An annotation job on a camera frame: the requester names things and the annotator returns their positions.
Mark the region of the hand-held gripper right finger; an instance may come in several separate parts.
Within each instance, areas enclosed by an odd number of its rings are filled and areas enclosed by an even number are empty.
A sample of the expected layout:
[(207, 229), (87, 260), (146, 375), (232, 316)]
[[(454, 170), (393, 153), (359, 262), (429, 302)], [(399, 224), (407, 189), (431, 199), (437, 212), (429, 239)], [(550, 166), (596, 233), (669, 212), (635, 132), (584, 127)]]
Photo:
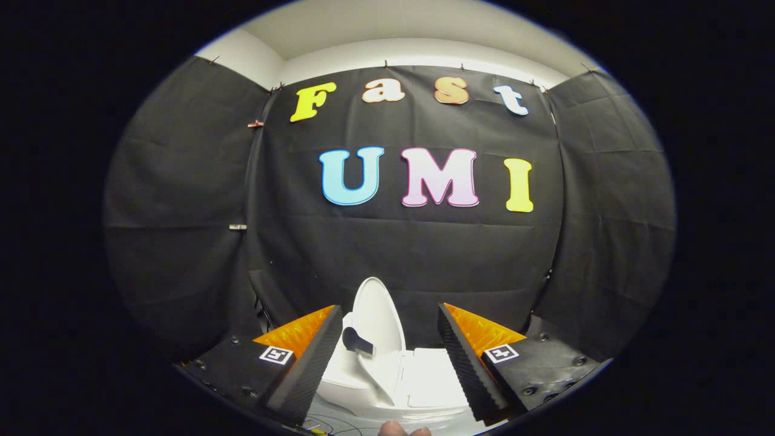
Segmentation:
[(437, 330), (476, 420), (521, 420), (567, 397), (608, 365), (572, 347), (555, 326), (532, 315), (525, 333), (448, 303)]

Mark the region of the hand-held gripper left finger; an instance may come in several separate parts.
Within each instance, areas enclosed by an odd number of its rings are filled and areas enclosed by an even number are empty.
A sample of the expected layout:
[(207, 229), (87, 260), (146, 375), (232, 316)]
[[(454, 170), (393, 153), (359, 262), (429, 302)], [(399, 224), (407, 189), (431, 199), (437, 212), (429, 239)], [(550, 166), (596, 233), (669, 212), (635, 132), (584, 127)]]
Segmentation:
[(266, 333), (249, 321), (177, 369), (243, 415), (301, 427), (342, 329), (338, 305)]

